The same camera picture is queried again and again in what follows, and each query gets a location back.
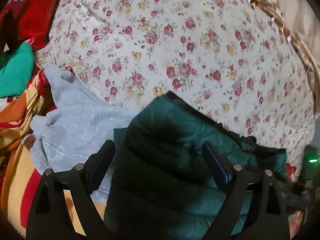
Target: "clothing tag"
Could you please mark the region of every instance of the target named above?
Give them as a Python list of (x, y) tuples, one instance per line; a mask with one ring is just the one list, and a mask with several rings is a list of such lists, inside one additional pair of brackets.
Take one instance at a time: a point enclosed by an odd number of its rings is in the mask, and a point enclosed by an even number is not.
[(23, 145), (28, 149), (28, 151), (30, 151), (35, 142), (36, 138), (33, 134), (31, 134), (29, 137), (27, 137), (27, 139), (24, 140)]

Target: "metal screw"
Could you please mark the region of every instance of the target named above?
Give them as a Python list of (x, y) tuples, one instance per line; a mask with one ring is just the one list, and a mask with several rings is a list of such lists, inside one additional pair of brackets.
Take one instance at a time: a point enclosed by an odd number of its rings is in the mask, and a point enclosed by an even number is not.
[(268, 176), (272, 176), (272, 171), (271, 170), (266, 170), (266, 174), (268, 175)]
[(239, 165), (239, 164), (235, 164), (235, 165), (233, 166), (233, 168), (234, 168), (236, 171), (241, 171), (241, 170), (242, 170), (242, 167), (241, 167), (241, 165)]
[(78, 163), (78, 164), (75, 166), (75, 168), (76, 168), (77, 171), (82, 170), (83, 167), (84, 167), (84, 165), (83, 165), (82, 163)]
[(52, 172), (52, 170), (51, 170), (51, 169), (46, 169), (46, 170), (44, 171), (44, 174), (45, 174), (45, 175), (50, 175), (50, 174), (51, 174), (51, 172)]

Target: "floral bed sheet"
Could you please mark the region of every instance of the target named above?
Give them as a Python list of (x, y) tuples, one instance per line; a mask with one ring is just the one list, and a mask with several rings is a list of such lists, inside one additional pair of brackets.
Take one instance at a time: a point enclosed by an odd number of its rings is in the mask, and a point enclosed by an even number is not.
[(71, 67), (101, 100), (139, 111), (173, 91), (301, 169), (316, 117), (307, 73), (270, 17), (246, 0), (60, 0), (43, 65)]

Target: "bed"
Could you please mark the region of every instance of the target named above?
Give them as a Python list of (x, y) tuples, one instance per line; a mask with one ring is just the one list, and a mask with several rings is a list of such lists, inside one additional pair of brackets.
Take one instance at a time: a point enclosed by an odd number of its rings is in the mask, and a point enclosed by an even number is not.
[[(286, 148), (287, 176), (297, 179), (318, 117), (311, 70), (258, 3), (60, 0), (49, 38), (35, 53), (40, 67), (72, 69), (101, 100), (137, 112), (171, 90), (226, 130)], [(8, 217), (24, 235), (20, 209), (34, 166), (22, 157), (12, 161), (20, 184), (7, 193), (17, 197)]]

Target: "gray fleece garment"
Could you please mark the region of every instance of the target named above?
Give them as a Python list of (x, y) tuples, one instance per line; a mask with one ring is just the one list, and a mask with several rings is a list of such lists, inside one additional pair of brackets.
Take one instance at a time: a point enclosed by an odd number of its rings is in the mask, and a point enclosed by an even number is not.
[[(127, 127), (136, 116), (98, 99), (70, 71), (48, 64), (44, 74), (57, 109), (47, 116), (34, 116), (30, 124), (36, 137), (31, 159), (40, 174), (47, 168), (67, 171), (85, 163), (107, 139), (113, 140), (114, 128)], [(107, 203), (112, 174), (111, 164), (99, 190), (91, 196), (94, 201)]]

